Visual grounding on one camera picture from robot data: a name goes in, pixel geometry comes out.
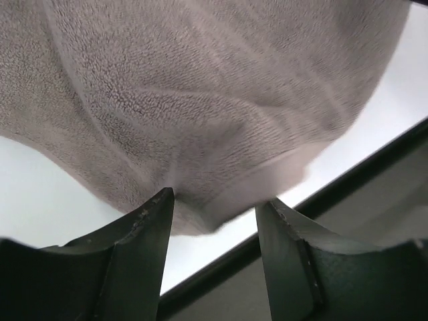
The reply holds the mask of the grey terry towel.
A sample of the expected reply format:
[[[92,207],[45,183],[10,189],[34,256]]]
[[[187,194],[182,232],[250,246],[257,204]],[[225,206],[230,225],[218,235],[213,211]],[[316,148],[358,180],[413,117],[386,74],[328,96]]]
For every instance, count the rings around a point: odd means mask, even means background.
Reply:
[[[408,1],[2,1],[1,135],[122,213],[202,235],[297,185],[356,121]]]

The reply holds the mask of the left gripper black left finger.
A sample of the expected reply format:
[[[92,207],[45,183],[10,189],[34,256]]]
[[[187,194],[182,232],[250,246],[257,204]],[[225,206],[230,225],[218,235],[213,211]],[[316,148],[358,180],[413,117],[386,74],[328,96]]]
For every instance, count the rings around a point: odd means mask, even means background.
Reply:
[[[1,240],[2,320],[154,320],[174,193],[63,246]]]

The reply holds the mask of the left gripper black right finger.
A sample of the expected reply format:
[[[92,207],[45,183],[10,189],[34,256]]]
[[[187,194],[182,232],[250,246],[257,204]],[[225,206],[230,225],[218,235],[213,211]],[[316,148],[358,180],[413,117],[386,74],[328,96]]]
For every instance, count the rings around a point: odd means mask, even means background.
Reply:
[[[377,247],[275,199],[255,210],[273,320],[426,320],[427,241]]]

